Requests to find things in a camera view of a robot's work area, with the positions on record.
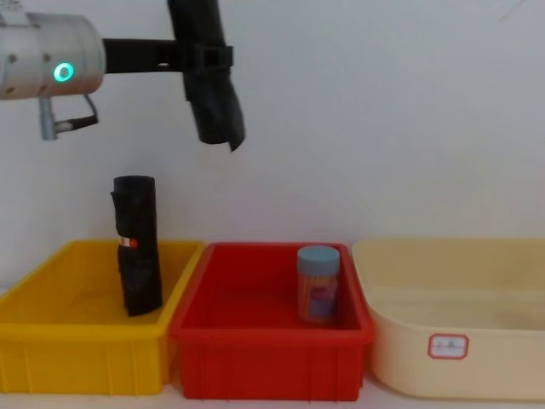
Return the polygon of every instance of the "yellow plastic bin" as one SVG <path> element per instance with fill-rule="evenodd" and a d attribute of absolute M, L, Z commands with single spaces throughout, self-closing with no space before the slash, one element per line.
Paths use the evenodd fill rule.
<path fill-rule="evenodd" d="M 204 245 L 159 245 L 164 305 L 134 318 L 123 306 L 117 247 L 69 244 L 0 298 L 0 392 L 161 392 L 175 358 L 167 329 Z"/>

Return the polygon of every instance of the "beige plastic tub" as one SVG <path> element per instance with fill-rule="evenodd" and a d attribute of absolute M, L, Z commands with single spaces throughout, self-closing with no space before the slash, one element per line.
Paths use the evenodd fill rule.
<path fill-rule="evenodd" d="M 378 239 L 353 247 L 373 372 L 433 398 L 545 400 L 545 240 Z"/>

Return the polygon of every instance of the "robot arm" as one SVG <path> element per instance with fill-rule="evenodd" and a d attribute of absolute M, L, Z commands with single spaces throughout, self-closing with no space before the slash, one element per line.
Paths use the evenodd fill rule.
<path fill-rule="evenodd" d="M 183 72 L 201 141 L 229 142 L 235 150 L 244 121 L 216 1 L 169 0 L 176 36 L 169 41 L 102 39 L 82 16 L 25 13 L 20 0 L 0 0 L 0 100 L 38 98 L 42 137 L 56 140 L 98 123 L 89 94 L 105 74 Z M 199 36 L 195 26 L 215 27 L 216 38 Z M 93 115 L 55 121 L 51 98 L 62 95 L 84 95 Z"/>

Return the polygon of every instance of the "table surface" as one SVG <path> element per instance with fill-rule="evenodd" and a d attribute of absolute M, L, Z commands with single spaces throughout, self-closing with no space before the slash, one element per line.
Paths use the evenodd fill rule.
<path fill-rule="evenodd" d="M 418 400 L 397 395 L 374 380 L 368 380 L 358 402 L 313 402 L 312 408 L 335 409 L 545 409 L 545 403 L 462 402 L 451 400 Z M 255 402 L 251 400 L 185 400 L 175 386 L 165 387 L 160 396 L 110 397 L 62 395 L 0 395 L 2 409 L 227 409 L 256 407 L 262 409 L 299 409 L 310 407 L 308 402 Z"/>

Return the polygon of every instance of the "red bordered label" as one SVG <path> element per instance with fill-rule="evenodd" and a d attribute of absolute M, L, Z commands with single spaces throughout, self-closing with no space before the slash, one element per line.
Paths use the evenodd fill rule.
<path fill-rule="evenodd" d="M 434 360 L 463 360 L 468 356 L 469 338 L 459 334 L 433 334 L 427 354 Z"/>
<path fill-rule="evenodd" d="M 136 239 L 127 239 L 126 237 L 120 237 L 119 244 L 123 247 L 130 247 L 131 249 L 138 247 L 138 241 L 136 241 Z"/>

